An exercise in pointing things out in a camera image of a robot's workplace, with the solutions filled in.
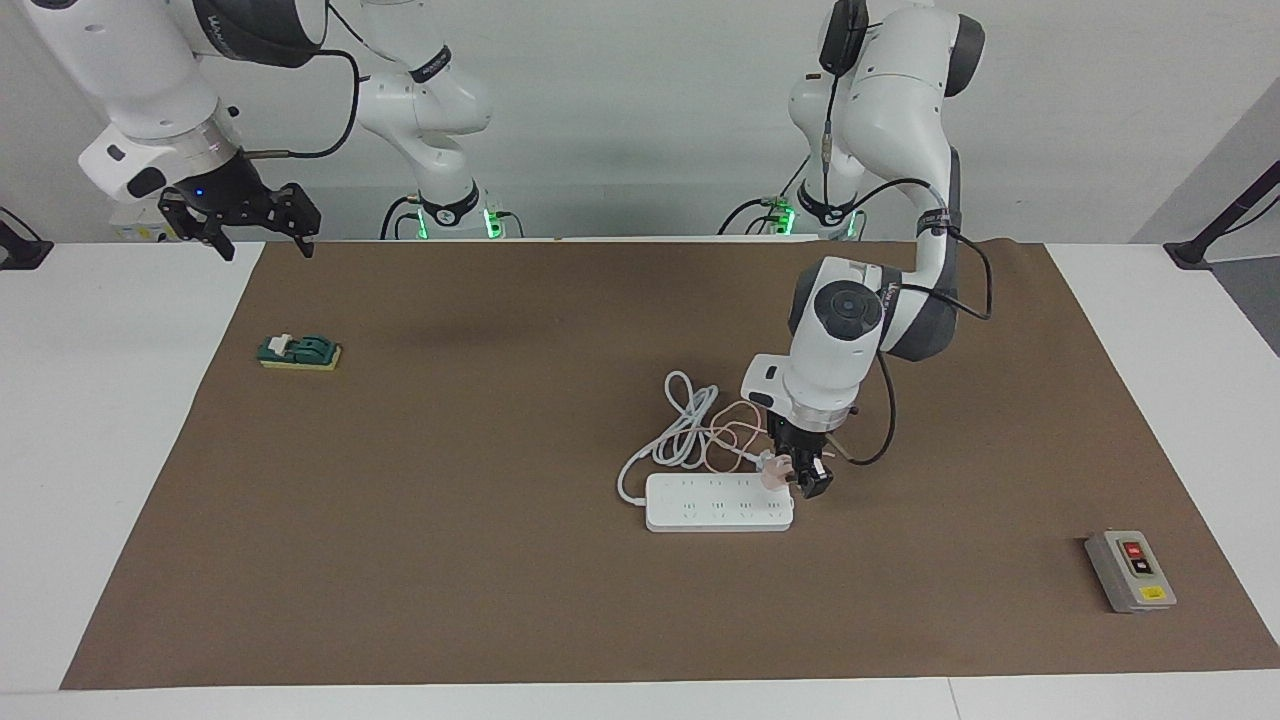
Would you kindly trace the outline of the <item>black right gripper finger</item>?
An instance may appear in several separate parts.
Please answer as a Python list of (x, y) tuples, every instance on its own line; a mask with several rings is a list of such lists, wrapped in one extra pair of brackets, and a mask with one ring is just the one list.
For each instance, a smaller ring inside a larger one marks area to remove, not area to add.
[(198, 242), (212, 249), (224, 261), (232, 261), (236, 249), (223, 229), (221, 213), (193, 211), (186, 199), (178, 192), (161, 192), (157, 209), (178, 240)]
[(262, 227), (288, 236), (307, 259), (315, 254), (314, 238), (320, 231), (321, 222), (320, 210), (302, 186), (288, 183), (268, 192)]

